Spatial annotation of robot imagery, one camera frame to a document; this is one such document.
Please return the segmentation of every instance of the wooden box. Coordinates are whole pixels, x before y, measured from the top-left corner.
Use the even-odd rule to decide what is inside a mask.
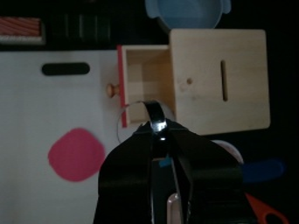
[[[122,106],[158,100],[199,135],[270,125],[268,37],[262,30],[173,30],[170,45],[119,47]],[[149,120],[133,104],[125,127]]]

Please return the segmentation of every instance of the wooden drawer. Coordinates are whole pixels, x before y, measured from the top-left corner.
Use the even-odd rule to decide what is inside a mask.
[[[119,47],[122,106],[159,100],[199,135],[270,125],[268,39],[262,30],[173,30],[170,45]],[[145,105],[125,126],[147,121]]]

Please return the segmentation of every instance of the pink circle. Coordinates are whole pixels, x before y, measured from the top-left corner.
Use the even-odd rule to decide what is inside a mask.
[[[101,169],[106,159],[105,146],[87,130],[77,128],[54,144],[49,159],[62,178],[82,181]]]

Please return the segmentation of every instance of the drawer knob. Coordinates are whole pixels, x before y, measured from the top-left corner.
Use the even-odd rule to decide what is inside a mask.
[[[107,84],[107,96],[113,98],[115,95],[119,95],[119,85],[111,83]]]

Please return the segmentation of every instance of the white board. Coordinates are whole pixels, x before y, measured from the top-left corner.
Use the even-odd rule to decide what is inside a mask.
[[[62,62],[87,62],[89,74],[46,76],[43,64]],[[61,178],[49,152],[78,127],[107,154],[119,145],[119,99],[106,94],[106,85],[118,82],[118,53],[0,52],[0,79],[0,223],[90,224],[99,175],[82,182]]]

